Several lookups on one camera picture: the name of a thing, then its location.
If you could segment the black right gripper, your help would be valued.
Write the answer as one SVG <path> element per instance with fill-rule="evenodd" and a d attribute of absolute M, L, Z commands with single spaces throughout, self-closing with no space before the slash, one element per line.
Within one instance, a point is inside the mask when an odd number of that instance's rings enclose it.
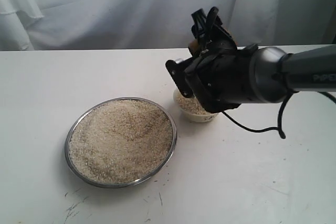
<path fill-rule="evenodd" d="M 168 60 L 165 67 L 180 94 L 195 96 L 210 113 L 235 109 L 252 102 L 249 64 L 252 47 L 238 49 L 229 32 L 223 28 L 219 9 L 192 14 L 192 33 L 199 48 L 193 58 Z"/>

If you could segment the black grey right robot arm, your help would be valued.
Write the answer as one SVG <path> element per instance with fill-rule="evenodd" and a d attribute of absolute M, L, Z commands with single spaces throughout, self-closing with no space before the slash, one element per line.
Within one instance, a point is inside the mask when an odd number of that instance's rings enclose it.
<path fill-rule="evenodd" d="M 191 56 L 165 64 L 184 97 L 219 113 L 243 103 L 279 103 L 300 91 L 335 91 L 335 46 L 300 53 L 257 44 L 239 49 L 218 12 L 195 11 Z"/>

